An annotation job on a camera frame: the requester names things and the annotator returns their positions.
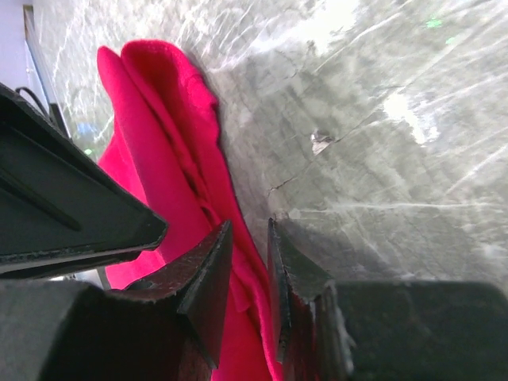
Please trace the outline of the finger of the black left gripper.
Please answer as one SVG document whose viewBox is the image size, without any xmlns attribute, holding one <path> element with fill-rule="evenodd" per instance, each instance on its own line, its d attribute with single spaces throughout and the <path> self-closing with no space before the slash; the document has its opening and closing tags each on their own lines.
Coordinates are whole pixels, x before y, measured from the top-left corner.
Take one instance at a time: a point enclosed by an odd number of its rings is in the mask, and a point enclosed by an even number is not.
<svg viewBox="0 0 508 381">
<path fill-rule="evenodd" d="M 1 276 L 43 278 L 135 260 L 167 222 L 22 96 L 1 87 Z"/>
</svg>

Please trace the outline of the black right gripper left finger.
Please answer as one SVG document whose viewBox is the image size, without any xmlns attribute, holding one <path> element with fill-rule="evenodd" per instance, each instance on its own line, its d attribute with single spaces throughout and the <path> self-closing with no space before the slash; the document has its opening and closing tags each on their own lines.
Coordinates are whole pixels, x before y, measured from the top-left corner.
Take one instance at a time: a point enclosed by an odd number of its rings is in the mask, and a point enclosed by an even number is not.
<svg viewBox="0 0 508 381">
<path fill-rule="evenodd" d="M 1 284 L 4 380 L 208 380 L 219 366 L 233 227 L 124 290 Z"/>
</svg>

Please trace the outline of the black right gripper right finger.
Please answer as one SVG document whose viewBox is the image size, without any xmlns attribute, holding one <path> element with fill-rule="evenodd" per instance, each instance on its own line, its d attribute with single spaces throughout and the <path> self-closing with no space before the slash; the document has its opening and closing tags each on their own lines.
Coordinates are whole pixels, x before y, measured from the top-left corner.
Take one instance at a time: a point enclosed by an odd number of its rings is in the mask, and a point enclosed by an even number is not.
<svg viewBox="0 0 508 381">
<path fill-rule="evenodd" d="M 267 224 L 285 380 L 504 380 L 507 298 L 489 283 L 332 278 Z"/>
</svg>

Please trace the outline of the red t-shirt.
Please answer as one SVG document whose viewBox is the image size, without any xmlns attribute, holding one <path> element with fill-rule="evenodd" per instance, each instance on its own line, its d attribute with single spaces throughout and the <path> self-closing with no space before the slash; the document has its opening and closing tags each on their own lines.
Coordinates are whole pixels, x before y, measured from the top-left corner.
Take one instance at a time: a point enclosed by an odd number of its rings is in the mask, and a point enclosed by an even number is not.
<svg viewBox="0 0 508 381">
<path fill-rule="evenodd" d="M 169 225 L 157 250 L 106 269 L 110 286 L 127 287 L 231 221 L 232 273 L 213 379 L 280 380 L 267 269 L 219 146 L 217 99 L 185 54 L 161 40 L 133 40 L 120 53 L 101 47 L 97 65 L 114 108 L 114 134 L 100 167 Z"/>
</svg>

